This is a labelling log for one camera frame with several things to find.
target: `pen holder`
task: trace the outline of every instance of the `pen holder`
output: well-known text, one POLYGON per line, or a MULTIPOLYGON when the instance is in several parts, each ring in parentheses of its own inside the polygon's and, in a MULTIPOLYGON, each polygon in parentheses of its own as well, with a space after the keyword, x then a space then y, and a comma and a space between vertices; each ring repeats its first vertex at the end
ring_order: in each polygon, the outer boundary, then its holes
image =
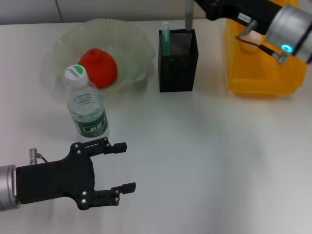
POLYGON ((160 92, 192 91, 198 59, 195 30, 170 30, 170 55, 162 55, 159 31, 158 75, 160 92))

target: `yellow container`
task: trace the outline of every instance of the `yellow container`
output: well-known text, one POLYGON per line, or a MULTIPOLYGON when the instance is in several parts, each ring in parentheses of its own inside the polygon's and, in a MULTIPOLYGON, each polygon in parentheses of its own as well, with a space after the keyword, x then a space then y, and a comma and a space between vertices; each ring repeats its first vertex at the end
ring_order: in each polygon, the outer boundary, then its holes
MULTIPOLYGON (((279 5, 287 3, 297 6, 296 0, 273 0, 279 5)), ((235 36, 246 27, 227 19, 225 26, 225 55, 228 89, 236 94, 273 94, 294 93, 303 83, 307 64, 289 56, 280 66, 276 59, 261 50, 246 52, 235 36)), ((265 46, 281 53, 281 50, 264 42, 265 46)))

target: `plastic bottle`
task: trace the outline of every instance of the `plastic bottle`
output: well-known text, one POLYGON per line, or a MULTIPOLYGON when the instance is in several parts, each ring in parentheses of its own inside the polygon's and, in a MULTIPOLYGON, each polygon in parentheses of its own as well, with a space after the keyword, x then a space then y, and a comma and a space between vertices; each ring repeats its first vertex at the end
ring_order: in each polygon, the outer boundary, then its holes
POLYGON ((67 108, 78 132, 83 137, 97 137, 105 133, 108 122, 102 98, 96 86, 89 81, 81 65, 72 65, 65 70, 68 84, 67 108))

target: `table surface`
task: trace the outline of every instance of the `table surface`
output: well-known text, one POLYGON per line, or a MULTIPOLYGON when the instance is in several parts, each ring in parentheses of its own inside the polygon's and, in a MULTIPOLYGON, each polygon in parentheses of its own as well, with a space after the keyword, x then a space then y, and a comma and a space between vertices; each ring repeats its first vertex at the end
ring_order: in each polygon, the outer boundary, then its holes
MULTIPOLYGON (((160 21, 134 22, 157 50, 160 21)), ((75 23, 0 26, 0 164, 48 161, 80 141, 51 73, 55 42, 75 23)), ((172 22, 173 29, 184 21, 172 22)), ((117 207, 80 211, 59 198, 0 213, 2 234, 311 234, 311 70, 296 94, 247 99, 225 90, 218 22, 195 20, 192 92, 147 82, 105 99, 110 141, 128 151, 93 157, 97 190, 136 182, 117 207)))

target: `green label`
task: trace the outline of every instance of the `green label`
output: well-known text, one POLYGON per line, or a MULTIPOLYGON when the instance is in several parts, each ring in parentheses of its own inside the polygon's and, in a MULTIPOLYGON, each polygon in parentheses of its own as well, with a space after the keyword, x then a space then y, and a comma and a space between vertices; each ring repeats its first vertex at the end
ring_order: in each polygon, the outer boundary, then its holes
POLYGON ((105 112, 97 120, 83 123, 74 120, 78 132, 84 137, 97 137, 102 135, 107 129, 107 118, 105 112))

